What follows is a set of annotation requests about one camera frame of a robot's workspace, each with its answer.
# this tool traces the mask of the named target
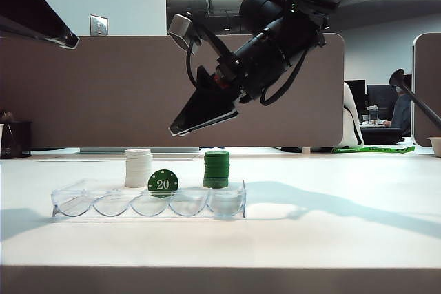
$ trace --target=gray partition wall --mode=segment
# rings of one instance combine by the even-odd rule
[[[278,102],[238,105],[237,118],[185,137],[168,126],[194,88],[185,53],[168,36],[82,37],[76,50],[2,39],[0,106],[33,122],[34,147],[334,146],[342,138],[344,41],[325,36]],[[248,38],[222,37],[233,50]],[[205,44],[192,65],[211,72],[216,59]]]
[[[422,34],[413,42],[412,90],[441,116],[441,34]],[[421,145],[431,146],[428,137],[440,137],[439,130],[412,103],[411,135]]]

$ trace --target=person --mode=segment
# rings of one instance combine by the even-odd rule
[[[405,75],[404,81],[411,88],[411,75]],[[395,87],[398,99],[393,109],[392,120],[386,120],[383,124],[386,127],[396,127],[402,130],[403,137],[411,135],[411,98],[402,89]]]

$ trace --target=cable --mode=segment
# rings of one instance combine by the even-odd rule
[[[197,87],[196,81],[194,80],[193,72],[192,72],[192,60],[191,59],[192,59],[193,45],[194,45],[194,40],[192,39],[190,41],[190,45],[188,46],[187,58],[186,58],[185,64],[187,65],[187,74],[188,74],[188,78],[190,79],[190,82],[192,82],[194,87]]]
[[[283,85],[280,87],[280,89],[278,89],[277,92],[275,92],[272,96],[270,96],[268,99],[265,100],[266,98],[266,93],[269,87],[266,87],[263,92],[262,95],[260,96],[260,103],[264,106],[269,106],[272,103],[275,103],[283,94],[285,94],[285,92],[291,87],[292,83],[294,82],[294,79],[296,79],[298,72],[300,71],[303,61],[305,60],[306,54],[308,54],[309,48],[307,48],[303,54],[302,57],[300,58],[300,60],[297,62],[296,67],[294,68],[294,70],[292,71],[291,75],[289,75],[288,79],[286,82],[283,83]]]

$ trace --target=stack of white poker chips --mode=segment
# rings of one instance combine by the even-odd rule
[[[144,187],[152,175],[152,153],[149,149],[127,149],[125,157],[125,186]]]

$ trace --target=green poker chip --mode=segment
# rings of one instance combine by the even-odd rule
[[[205,171],[203,186],[222,189],[228,186],[229,152],[208,151],[204,155]]]
[[[152,174],[147,182],[147,189],[149,191],[155,191],[153,196],[158,198],[164,198],[172,196],[175,191],[178,190],[178,177],[173,171],[168,169],[161,169]]]

